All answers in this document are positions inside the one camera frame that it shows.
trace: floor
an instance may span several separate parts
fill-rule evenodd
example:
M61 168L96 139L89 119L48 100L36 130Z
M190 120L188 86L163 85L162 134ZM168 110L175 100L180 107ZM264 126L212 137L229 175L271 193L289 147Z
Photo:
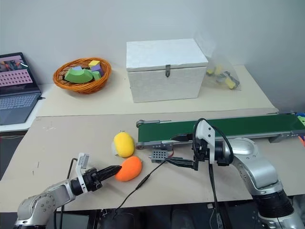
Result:
M4 139L0 137L0 179L2 179L5 169L21 140L22 137L13 139ZM193 227L190 227L191 229L210 228L209 220L212 210L207 208L206 203L141 207L140 211L145 213L146 229L174 229L171 225L171 220L173 220L171 213L181 213L181 209L189 212L191 221L193 222ZM257 212L255 205L252 202L229 207L228 214L233 229L262 228L260 224L255 223L257 222ZM217 228L214 217L215 215L212 217L213 229ZM16 218L17 213L0 213L0 229L12 229ZM101 223L102 225L100 226L101 229L111 228L109 225L104 223L106 221L107 216L103 218L103 222ZM87 216L64 214L63 229L86 229L87 222ZM49 221L46 228L53 228L53 220Z

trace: box lid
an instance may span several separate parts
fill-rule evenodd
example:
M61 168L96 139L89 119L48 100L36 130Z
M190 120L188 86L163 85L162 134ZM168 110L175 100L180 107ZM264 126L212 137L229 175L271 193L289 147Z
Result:
M128 72L171 68L201 67L208 60L194 39L127 42L126 69Z

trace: white storage box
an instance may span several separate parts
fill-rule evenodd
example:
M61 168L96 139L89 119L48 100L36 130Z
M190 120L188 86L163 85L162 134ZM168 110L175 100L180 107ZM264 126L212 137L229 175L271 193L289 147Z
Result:
M207 64L194 39L127 42L135 103L198 97Z

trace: laptop screen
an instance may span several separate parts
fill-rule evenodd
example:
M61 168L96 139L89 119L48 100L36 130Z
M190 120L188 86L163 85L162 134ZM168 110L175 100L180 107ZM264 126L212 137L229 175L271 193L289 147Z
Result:
M21 52L0 55L0 95L39 90Z

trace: green conveyor belt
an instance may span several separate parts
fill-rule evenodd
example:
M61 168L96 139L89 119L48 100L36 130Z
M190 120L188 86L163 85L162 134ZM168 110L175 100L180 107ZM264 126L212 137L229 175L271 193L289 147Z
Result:
M253 117L209 119L209 124L220 128L226 136L263 134L304 130L294 114L275 114ZM193 132L195 121L150 123L139 126L138 141L165 141L178 134Z

